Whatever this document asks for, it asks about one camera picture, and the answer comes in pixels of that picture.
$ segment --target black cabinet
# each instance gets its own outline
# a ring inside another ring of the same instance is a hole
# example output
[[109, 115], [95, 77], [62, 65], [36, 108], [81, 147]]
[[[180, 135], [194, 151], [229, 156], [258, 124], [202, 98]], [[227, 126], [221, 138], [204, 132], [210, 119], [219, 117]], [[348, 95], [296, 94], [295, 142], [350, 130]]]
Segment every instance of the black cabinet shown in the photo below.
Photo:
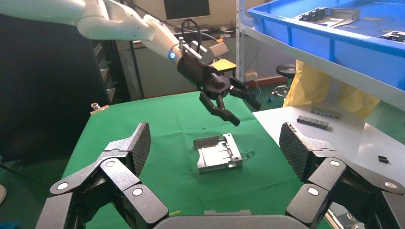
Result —
[[73, 26], [0, 15], [3, 159], [70, 154], [91, 103], [129, 100], [114, 44], [86, 39]]

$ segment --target floor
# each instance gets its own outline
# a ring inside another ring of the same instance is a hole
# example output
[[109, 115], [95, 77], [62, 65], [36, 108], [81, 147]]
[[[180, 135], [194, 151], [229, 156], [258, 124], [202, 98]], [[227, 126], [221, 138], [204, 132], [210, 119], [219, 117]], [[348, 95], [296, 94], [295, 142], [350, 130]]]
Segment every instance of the floor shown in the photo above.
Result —
[[[282, 101], [268, 102], [273, 88], [278, 84], [261, 86], [250, 91], [262, 103], [260, 110], [281, 107]], [[380, 102], [366, 122], [377, 127], [397, 141], [405, 144], [405, 112]], [[6, 166], [29, 178], [0, 168], [0, 184], [7, 189], [7, 196], [0, 204], [0, 223], [19, 222], [20, 229], [32, 229], [36, 225], [42, 206], [49, 196], [49, 187], [58, 181], [69, 161], [69, 156], [45, 158], [30, 162], [7, 163]]]

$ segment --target black robotic finger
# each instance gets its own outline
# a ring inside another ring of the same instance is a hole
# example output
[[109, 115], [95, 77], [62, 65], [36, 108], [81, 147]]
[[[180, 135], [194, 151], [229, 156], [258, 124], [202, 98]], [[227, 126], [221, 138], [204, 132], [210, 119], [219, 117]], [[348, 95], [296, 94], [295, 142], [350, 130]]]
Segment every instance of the black robotic finger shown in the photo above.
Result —
[[229, 94], [246, 100], [246, 102], [248, 104], [250, 104], [256, 110], [259, 110], [262, 106], [262, 104], [260, 102], [256, 101], [256, 96], [254, 94], [249, 93], [247, 90], [233, 87], [229, 91]]
[[201, 92], [200, 94], [200, 101], [212, 115], [218, 116], [224, 121], [230, 121], [235, 126], [238, 126], [240, 124], [239, 118], [237, 118], [232, 112], [225, 109], [222, 96], [219, 95], [216, 100], [220, 107], [215, 106], [204, 92]]

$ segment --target power outlet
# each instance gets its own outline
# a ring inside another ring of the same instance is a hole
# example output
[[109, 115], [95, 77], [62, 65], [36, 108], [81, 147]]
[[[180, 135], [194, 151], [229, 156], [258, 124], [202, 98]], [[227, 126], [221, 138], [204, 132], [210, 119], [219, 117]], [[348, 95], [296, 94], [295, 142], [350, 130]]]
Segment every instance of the power outlet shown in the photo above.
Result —
[[246, 81], [255, 81], [258, 79], [257, 73], [248, 73], [246, 74]]

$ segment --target green cloth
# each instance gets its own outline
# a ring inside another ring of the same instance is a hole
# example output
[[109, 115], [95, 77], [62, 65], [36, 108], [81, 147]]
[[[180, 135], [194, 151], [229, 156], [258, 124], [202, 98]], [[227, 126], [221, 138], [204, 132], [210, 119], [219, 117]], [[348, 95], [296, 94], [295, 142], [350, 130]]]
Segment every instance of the green cloth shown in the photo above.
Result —
[[[169, 212], [180, 211], [177, 216], [249, 209], [252, 214], [284, 214], [302, 183], [243, 101], [228, 96], [224, 102], [241, 119], [238, 127], [210, 115], [198, 92], [113, 105], [91, 116], [64, 177], [94, 162], [109, 142], [130, 136], [139, 122], [148, 122], [152, 145], [140, 179]], [[245, 157], [243, 167], [198, 174], [193, 140], [226, 133]], [[109, 204], [87, 228], [128, 226]]]

